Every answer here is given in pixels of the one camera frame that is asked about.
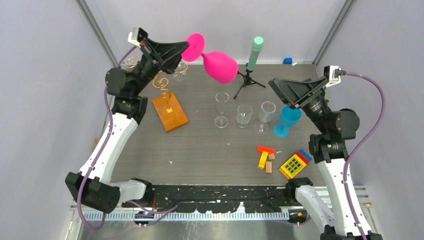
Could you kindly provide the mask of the blue wine glass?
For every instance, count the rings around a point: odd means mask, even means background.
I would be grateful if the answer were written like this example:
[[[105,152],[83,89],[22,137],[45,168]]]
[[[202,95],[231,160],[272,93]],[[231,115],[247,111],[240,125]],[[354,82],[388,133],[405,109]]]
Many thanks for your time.
[[[279,116],[279,123],[273,127],[273,132],[280,138],[287,137],[290,128],[293,127],[302,117],[302,111],[297,108],[284,106]]]

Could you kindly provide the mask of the tan wooden block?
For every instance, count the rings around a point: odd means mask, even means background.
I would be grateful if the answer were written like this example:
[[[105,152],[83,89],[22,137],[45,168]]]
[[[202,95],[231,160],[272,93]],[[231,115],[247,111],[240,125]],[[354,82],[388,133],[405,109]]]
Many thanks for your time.
[[[266,172],[267,174],[271,174],[271,173],[273,172],[273,165],[272,165],[272,162],[267,161],[267,162],[265,163],[265,172]]]

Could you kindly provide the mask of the pink wine glass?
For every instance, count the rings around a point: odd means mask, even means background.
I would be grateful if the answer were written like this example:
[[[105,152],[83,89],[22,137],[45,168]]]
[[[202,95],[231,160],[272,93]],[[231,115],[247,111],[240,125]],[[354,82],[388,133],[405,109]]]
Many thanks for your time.
[[[200,33],[189,35],[186,40],[188,47],[182,53],[182,59],[186,62],[194,62],[202,57],[206,73],[220,84],[229,84],[238,74],[238,64],[228,54],[222,51],[204,53],[205,38]]]

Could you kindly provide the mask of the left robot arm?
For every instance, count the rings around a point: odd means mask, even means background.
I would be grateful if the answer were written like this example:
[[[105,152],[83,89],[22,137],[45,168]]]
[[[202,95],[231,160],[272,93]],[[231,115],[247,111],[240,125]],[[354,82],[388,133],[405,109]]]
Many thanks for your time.
[[[146,113],[149,99],[140,96],[140,92],[159,73],[174,73],[188,46],[187,41],[159,43],[145,38],[135,43],[142,58],[132,70],[118,66],[107,71],[105,93],[114,97],[113,106],[106,108],[107,129],[83,167],[65,178],[79,211],[86,206],[109,214],[128,201],[135,200],[141,207],[153,202],[150,182],[132,178],[112,183],[111,177],[125,144]]]

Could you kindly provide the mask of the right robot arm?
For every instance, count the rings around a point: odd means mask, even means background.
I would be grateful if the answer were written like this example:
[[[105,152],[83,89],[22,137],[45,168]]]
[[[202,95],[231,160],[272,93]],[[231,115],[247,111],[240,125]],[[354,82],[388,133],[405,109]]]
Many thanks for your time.
[[[317,196],[308,178],[294,178],[286,184],[285,198],[291,205],[301,204],[320,230],[322,240],[380,240],[363,215],[352,182],[346,147],[360,126],[358,115],[351,109],[333,111],[325,93],[339,84],[339,77],[294,81],[274,78],[269,86],[291,109],[303,110],[319,130],[309,137],[309,152],[324,178],[330,204]]]

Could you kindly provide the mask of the clear round wine glass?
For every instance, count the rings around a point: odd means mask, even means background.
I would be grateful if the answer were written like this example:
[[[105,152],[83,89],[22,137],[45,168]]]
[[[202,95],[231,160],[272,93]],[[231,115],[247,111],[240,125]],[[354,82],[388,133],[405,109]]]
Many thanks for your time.
[[[254,129],[258,133],[265,133],[269,129],[268,123],[271,122],[276,113],[276,105],[271,101],[265,101],[261,104],[258,113],[259,121],[255,123]]]

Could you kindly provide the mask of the red toy brick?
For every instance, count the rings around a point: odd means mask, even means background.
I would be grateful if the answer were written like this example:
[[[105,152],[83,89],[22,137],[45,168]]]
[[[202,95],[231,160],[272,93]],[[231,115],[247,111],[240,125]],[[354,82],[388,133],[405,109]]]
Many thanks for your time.
[[[296,152],[295,155],[304,163],[304,165],[307,165],[310,162],[310,160],[307,157],[305,157],[300,151]]]

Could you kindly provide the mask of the green microphone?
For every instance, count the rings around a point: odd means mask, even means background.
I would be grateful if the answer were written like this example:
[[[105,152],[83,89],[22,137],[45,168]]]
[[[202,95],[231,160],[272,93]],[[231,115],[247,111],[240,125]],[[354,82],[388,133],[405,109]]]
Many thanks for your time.
[[[264,39],[261,36],[256,36],[251,44],[251,52],[247,62],[247,70],[249,72],[254,71],[256,63],[259,57],[259,53],[263,49]]]

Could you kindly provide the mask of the small blue block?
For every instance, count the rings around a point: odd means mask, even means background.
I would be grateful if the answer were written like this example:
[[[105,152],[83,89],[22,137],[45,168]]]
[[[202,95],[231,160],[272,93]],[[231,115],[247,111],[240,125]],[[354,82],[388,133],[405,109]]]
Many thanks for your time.
[[[293,59],[291,57],[286,57],[283,59],[282,63],[285,65],[291,65],[293,63]]]

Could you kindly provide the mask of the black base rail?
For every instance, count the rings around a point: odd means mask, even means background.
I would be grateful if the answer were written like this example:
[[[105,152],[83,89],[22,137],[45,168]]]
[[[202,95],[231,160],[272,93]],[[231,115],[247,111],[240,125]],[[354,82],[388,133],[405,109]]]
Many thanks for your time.
[[[349,206],[342,216],[336,216],[325,187],[303,187],[298,190],[302,201],[295,199],[293,187],[247,185],[155,185],[151,203],[143,209],[142,201],[122,203],[111,213],[84,209],[83,217],[94,227],[101,221],[129,222],[147,225],[154,221],[264,221],[294,222],[295,213],[304,214],[306,205],[316,201],[326,204],[329,214],[324,220],[353,220]]]

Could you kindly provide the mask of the orange wooden rack base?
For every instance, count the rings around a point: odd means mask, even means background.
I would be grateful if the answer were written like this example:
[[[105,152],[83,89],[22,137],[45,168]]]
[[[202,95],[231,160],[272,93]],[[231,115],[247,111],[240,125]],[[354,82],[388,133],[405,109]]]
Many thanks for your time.
[[[189,119],[173,91],[171,91],[170,94],[166,92],[154,98],[152,104],[167,133],[189,123]]]

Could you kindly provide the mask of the clear champagne flute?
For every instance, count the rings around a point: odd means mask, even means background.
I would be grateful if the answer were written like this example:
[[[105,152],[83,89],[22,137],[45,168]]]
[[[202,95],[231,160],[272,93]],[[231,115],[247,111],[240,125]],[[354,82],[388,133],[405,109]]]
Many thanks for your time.
[[[219,129],[226,128],[228,125],[228,119],[224,116],[228,100],[229,95],[224,91],[218,92],[215,95],[215,101],[219,115],[215,118],[214,124]]]

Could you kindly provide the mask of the yellow toy calculator block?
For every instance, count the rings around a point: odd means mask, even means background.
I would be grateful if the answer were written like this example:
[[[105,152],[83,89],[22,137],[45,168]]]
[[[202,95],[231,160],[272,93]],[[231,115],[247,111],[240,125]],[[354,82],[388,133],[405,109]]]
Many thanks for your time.
[[[294,154],[283,165],[280,166],[279,171],[287,178],[293,179],[306,165]]]

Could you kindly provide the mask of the blue toy brick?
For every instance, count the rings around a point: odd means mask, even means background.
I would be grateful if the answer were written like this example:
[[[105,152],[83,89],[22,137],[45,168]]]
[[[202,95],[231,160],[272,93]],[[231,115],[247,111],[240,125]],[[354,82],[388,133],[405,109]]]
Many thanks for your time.
[[[302,157],[303,157],[306,161],[310,162],[310,161],[312,160],[312,157],[311,157],[308,153],[306,153],[303,149],[300,149],[300,150],[299,150],[299,153],[302,155]]]

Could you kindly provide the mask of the clear tumbler wine glass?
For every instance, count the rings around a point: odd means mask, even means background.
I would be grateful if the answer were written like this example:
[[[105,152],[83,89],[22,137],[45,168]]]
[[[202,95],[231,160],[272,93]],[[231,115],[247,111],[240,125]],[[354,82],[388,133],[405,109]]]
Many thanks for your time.
[[[239,128],[246,128],[252,118],[253,109],[247,104],[242,104],[237,108],[236,121]]]

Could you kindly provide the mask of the clear frosted wine glass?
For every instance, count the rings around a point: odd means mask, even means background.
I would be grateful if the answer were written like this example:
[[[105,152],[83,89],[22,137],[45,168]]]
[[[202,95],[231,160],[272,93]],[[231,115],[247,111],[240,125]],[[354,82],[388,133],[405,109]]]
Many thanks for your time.
[[[181,61],[176,69],[175,72],[173,73],[173,79],[177,82],[182,82],[187,78],[187,70],[188,70],[188,65]]]

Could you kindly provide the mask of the orange toy block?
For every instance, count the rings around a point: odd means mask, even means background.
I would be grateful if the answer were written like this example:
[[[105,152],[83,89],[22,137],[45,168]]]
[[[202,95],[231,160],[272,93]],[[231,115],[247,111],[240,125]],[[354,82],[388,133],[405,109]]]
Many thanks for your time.
[[[257,147],[257,151],[260,152],[260,153],[266,152],[268,154],[274,154],[275,153],[275,149],[274,148],[265,147],[265,146],[261,146],[261,145],[259,145]]]

